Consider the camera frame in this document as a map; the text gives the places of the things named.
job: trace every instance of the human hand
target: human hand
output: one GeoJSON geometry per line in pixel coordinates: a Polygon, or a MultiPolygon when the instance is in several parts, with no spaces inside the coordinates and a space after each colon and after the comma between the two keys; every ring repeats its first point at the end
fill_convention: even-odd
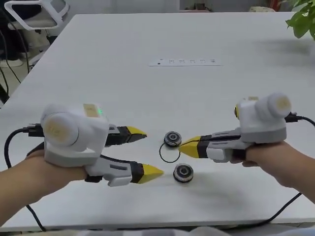
{"type": "Polygon", "coordinates": [[[233,157],[231,163],[244,167],[260,167],[272,175],[281,185],[295,187],[295,181],[303,174],[310,157],[300,153],[286,142],[249,147],[246,160],[233,157]]]}
{"type": "Polygon", "coordinates": [[[83,167],[63,168],[44,160],[44,150],[32,152],[17,165],[20,172],[27,172],[38,189],[37,200],[67,186],[71,181],[83,180],[87,173],[83,167]]]}

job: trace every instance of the white table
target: white table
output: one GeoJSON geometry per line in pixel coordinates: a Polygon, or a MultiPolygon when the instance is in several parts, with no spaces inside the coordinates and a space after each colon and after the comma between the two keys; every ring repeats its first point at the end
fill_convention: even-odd
{"type": "MultiPolygon", "coordinates": [[[[285,20],[291,13],[138,14],[75,16],[0,111],[0,143],[13,130],[38,122],[48,103],[98,102],[111,122],[148,133],[141,141],[110,147],[108,156],[148,163],[165,175],[145,185],[107,187],[74,182],[33,205],[43,225],[66,228],[133,228],[230,225],[263,220],[296,191],[279,186],[259,168],[215,164],[183,155],[193,181],[173,179],[176,165],[162,162],[166,132],[184,140],[233,129],[235,104],[248,95],[287,93],[294,111],[315,118],[315,66],[310,37],[297,40],[285,20]],[[219,59],[223,66],[149,67],[156,59],[219,59]]],[[[315,130],[306,122],[288,126],[288,141],[315,156],[315,130]]],[[[14,164],[41,142],[19,135],[14,164]]],[[[175,150],[164,150],[175,158],[175,150]]],[[[5,169],[0,158],[1,169],[5,169]]],[[[275,223],[315,222],[305,197],[275,223]]],[[[21,210],[1,230],[31,230],[21,210]]]]}

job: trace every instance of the beige label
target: beige label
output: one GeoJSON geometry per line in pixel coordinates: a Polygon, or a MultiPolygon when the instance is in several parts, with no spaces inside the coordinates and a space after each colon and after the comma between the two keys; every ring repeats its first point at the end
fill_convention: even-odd
{"type": "Polygon", "coordinates": [[[44,133],[61,143],[68,137],[68,129],[52,120],[45,123],[44,133]]]}
{"type": "Polygon", "coordinates": [[[83,104],[83,108],[85,111],[85,115],[87,117],[99,117],[99,114],[97,112],[96,105],[94,104],[83,104]]]}
{"type": "Polygon", "coordinates": [[[277,108],[280,111],[290,109],[291,108],[291,103],[290,103],[289,99],[286,98],[286,97],[280,97],[277,100],[277,108]]]}
{"type": "Polygon", "coordinates": [[[249,100],[249,101],[258,101],[259,98],[258,98],[258,97],[251,96],[251,97],[248,97],[248,100],[249,100]]]}

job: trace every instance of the metal bearing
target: metal bearing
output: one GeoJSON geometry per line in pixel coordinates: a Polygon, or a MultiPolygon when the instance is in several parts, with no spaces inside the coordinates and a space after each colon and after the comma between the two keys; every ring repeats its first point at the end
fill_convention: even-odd
{"type": "Polygon", "coordinates": [[[188,183],[193,178],[193,169],[188,164],[178,164],[174,169],[173,176],[179,183],[188,183]]]}
{"type": "Polygon", "coordinates": [[[182,137],[179,133],[170,131],[165,135],[164,142],[169,147],[178,147],[182,143],[182,137]]]}

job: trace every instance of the plant leaf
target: plant leaf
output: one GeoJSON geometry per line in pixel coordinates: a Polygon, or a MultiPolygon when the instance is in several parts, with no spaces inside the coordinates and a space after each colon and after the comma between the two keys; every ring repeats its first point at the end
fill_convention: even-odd
{"type": "Polygon", "coordinates": [[[297,6],[300,6],[302,4],[305,4],[305,3],[309,3],[311,0],[297,0],[295,2],[295,4],[293,5],[293,8],[297,7],[297,6]]]}
{"type": "Polygon", "coordinates": [[[308,18],[310,18],[311,20],[315,18],[315,6],[312,6],[309,9],[308,18]]]}
{"type": "Polygon", "coordinates": [[[308,17],[302,16],[298,18],[298,20],[295,21],[293,25],[293,32],[295,37],[301,38],[310,29],[311,25],[312,20],[308,17]]]}
{"type": "Polygon", "coordinates": [[[308,3],[307,5],[303,6],[302,9],[299,10],[299,12],[306,13],[306,12],[308,12],[311,9],[311,6],[312,6],[312,4],[308,3]]]}
{"type": "Polygon", "coordinates": [[[315,39],[315,24],[312,24],[310,27],[310,34],[315,39]]]}
{"type": "Polygon", "coordinates": [[[290,20],[287,20],[285,21],[287,23],[287,26],[288,27],[294,27],[295,25],[295,22],[297,22],[297,20],[300,18],[300,17],[303,17],[303,13],[302,12],[296,12],[292,18],[290,20]]]}

